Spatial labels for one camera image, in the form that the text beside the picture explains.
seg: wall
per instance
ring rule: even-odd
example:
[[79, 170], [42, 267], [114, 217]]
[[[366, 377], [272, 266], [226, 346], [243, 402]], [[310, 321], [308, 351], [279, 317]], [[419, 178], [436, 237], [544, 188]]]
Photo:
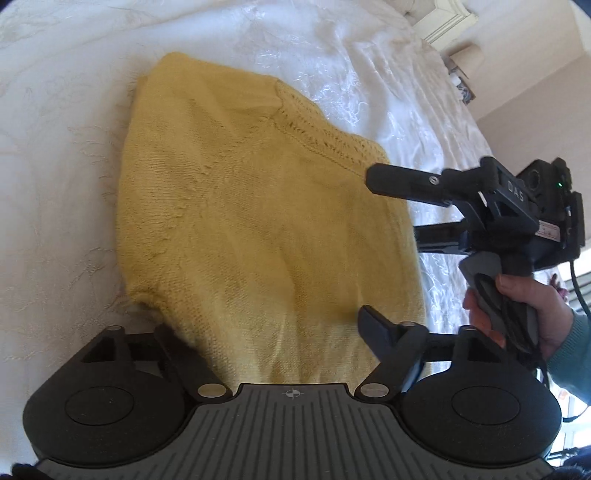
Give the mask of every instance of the wall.
[[525, 92], [583, 53], [569, 0], [464, 0], [480, 20], [444, 53], [467, 43], [486, 57], [470, 79], [476, 120]]
[[478, 126], [513, 173], [532, 160], [566, 160], [583, 194], [591, 238], [591, 56], [584, 54], [490, 115]]

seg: sleeve cuff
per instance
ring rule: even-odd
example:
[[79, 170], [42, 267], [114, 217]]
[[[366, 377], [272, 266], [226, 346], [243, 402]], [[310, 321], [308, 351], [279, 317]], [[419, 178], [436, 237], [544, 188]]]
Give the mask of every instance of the sleeve cuff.
[[577, 376], [579, 362], [589, 346], [590, 333], [587, 316], [575, 313], [568, 337], [548, 361], [548, 370], [556, 380]]

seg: black cable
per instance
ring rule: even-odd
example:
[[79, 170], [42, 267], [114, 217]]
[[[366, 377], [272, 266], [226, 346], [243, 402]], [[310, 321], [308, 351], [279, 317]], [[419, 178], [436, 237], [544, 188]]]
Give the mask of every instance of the black cable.
[[508, 342], [522, 353], [529, 355], [536, 368], [542, 372], [542, 383], [546, 388], [550, 388], [550, 377], [548, 375], [548, 366], [542, 357], [540, 345], [535, 345], [526, 327], [521, 323], [518, 313], [515, 311], [511, 299], [501, 295], [501, 307], [499, 308], [486, 291], [485, 284], [488, 284], [496, 291], [495, 280], [490, 276], [477, 273], [474, 275], [474, 286], [482, 300], [489, 308], [501, 318], [505, 326], [505, 333]]
[[589, 408], [589, 405], [587, 405], [585, 407], [585, 409], [581, 413], [579, 413], [578, 415], [575, 415], [573, 417], [566, 417], [565, 419], [562, 419], [562, 422], [563, 423], [573, 423], [575, 420], [577, 420], [579, 417], [581, 417], [587, 411], [588, 408]]
[[587, 318], [591, 320], [591, 312], [589, 311], [589, 306], [583, 298], [583, 294], [581, 293], [581, 289], [579, 287], [579, 282], [577, 281], [577, 275], [574, 273], [574, 260], [570, 261], [570, 279], [573, 282], [574, 292], [577, 294], [577, 299], [579, 299], [579, 303], [581, 304], [582, 309], [587, 315]]

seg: green sleeve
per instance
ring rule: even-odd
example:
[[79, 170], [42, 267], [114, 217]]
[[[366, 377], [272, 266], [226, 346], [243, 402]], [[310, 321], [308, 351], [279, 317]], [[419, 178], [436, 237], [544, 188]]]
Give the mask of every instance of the green sleeve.
[[591, 328], [587, 316], [574, 314], [568, 337], [548, 361], [548, 371], [558, 385], [591, 401]]

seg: finger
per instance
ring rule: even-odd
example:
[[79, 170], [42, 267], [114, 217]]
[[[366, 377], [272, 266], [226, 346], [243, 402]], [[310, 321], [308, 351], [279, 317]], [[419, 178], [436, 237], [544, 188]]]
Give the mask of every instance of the finger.
[[560, 293], [561, 285], [560, 285], [560, 282], [558, 281], [558, 274], [555, 273], [554, 275], [552, 275], [552, 278], [550, 279], [550, 283], [548, 283], [548, 285], [550, 285], [558, 293]]
[[472, 310], [478, 308], [478, 299], [476, 298], [476, 294], [474, 290], [471, 288], [466, 290], [466, 295], [464, 296], [464, 302], [462, 303], [462, 307], [464, 310]]
[[496, 287], [511, 300], [527, 303], [537, 310], [552, 307], [558, 292], [550, 285], [544, 285], [533, 278], [498, 275]]
[[569, 302], [569, 291], [566, 288], [559, 288], [558, 290], [558, 295], [560, 295], [560, 298], [563, 299], [566, 303]]
[[505, 339], [505, 337], [503, 337], [502, 334], [500, 332], [497, 332], [496, 330], [491, 330], [488, 333], [488, 337], [501, 348], [505, 348], [507, 345], [507, 340]]
[[488, 335], [492, 330], [491, 319], [481, 309], [470, 310], [468, 315], [470, 325], [479, 329], [482, 333]]

